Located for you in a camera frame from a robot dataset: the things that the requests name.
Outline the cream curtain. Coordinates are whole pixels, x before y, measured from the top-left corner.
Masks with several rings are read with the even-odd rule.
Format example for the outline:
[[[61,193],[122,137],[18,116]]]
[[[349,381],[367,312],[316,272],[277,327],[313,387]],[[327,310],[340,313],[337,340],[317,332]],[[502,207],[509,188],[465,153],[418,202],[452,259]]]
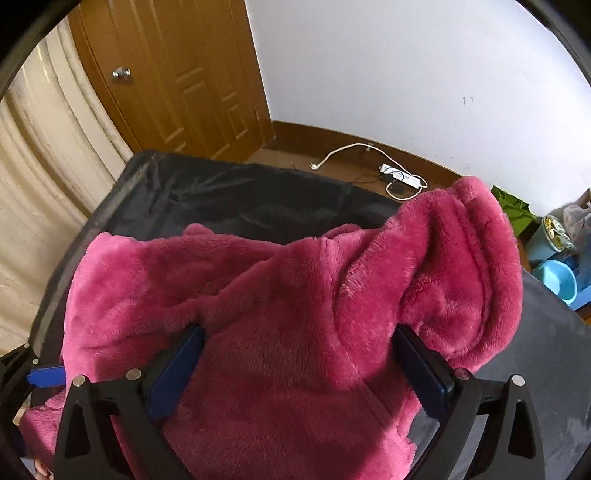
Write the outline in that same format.
[[[26,341],[54,269],[132,156],[72,26],[37,44],[1,101],[2,352]]]

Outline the green bag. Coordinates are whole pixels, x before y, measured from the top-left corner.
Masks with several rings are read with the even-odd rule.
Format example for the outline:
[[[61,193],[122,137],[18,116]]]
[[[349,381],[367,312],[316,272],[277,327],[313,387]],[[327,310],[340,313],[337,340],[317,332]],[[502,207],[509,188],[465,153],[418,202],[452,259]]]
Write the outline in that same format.
[[[491,193],[500,204],[503,212],[508,217],[514,235],[519,237],[526,229],[536,221],[537,216],[530,210],[530,205],[520,198],[502,190],[497,186],[491,188]]]

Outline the teal bin with items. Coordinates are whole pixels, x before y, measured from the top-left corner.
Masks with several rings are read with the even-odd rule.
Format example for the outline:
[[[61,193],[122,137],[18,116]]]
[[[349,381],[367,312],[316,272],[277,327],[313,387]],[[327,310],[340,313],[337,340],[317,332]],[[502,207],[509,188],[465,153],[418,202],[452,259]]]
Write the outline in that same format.
[[[537,267],[552,256],[572,253],[576,250],[562,221],[554,215],[546,215],[532,238],[525,245],[527,259],[532,267]]]

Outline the pink fleece garment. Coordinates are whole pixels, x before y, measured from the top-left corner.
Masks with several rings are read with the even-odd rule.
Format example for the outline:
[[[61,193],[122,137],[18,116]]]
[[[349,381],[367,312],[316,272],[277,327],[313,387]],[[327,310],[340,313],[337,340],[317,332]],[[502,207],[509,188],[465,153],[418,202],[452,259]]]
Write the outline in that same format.
[[[197,322],[207,341],[163,432],[198,479],[401,479],[420,404],[400,324],[477,370],[511,342],[523,283],[509,220],[478,179],[419,195],[384,226],[287,245],[215,234],[98,235],[66,305],[68,378],[114,380]]]

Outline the white plastic bag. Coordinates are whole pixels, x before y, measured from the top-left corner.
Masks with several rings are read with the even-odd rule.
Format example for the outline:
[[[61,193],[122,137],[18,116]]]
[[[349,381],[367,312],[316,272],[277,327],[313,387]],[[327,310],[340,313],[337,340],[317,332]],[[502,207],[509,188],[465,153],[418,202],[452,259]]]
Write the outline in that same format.
[[[563,221],[567,234],[578,250],[584,250],[590,238],[590,190],[563,210]]]

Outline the silver door knob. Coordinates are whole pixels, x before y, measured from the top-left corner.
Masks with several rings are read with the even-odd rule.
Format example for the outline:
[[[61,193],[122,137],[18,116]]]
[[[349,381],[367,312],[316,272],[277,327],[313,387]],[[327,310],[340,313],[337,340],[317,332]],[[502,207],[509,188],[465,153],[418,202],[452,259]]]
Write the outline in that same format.
[[[114,83],[126,83],[131,79],[131,71],[126,67],[118,67],[111,72],[111,79]]]

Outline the black bed cover sheet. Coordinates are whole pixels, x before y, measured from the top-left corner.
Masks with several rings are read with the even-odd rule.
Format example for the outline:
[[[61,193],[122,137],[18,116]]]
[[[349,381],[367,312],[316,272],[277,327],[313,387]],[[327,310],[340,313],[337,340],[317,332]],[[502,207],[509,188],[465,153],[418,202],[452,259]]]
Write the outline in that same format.
[[[88,244],[101,232],[151,240],[199,223],[216,233],[287,244],[344,224],[376,228],[397,209],[379,194],[294,169],[137,154],[55,269],[31,329],[33,347],[43,364],[58,361],[69,284]],[[590,329],[532,275],[524,275],[523,285],[519,329],[482,376],[525,377],[546,475],[563,479],[590,443],[590,373],[584,364]]]

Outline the blue plastic basin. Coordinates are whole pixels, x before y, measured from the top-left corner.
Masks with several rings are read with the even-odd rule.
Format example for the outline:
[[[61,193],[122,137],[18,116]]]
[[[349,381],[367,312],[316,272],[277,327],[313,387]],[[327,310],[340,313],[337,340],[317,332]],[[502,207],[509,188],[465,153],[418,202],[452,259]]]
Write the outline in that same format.
[[[567,305],[575,301],[578,293],[576,278],[565,263],[546,260],[539,264],[532,274]]]

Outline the white power strip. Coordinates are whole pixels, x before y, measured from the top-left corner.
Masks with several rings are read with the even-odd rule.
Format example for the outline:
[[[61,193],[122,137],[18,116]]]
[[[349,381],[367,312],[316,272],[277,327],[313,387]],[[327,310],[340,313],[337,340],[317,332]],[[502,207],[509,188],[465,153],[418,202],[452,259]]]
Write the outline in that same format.
[[[400,182],[415,190],[423,190],[428,188],[426,181],[418,176],[408,173],[406,170],[401,170],[388,164],[382,164],[379,167],[380,178],[385,182]]]

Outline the brown wooden door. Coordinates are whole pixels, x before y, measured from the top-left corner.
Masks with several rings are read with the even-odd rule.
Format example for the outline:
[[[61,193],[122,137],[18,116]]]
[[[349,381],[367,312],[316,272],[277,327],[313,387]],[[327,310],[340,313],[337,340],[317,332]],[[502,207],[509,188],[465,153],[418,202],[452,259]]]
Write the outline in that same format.
[[[273,141],[245,2],[82,1],[69,14],[84,70],[138,153],[245,162]],[[131,71],[114,83],[118,67]]]

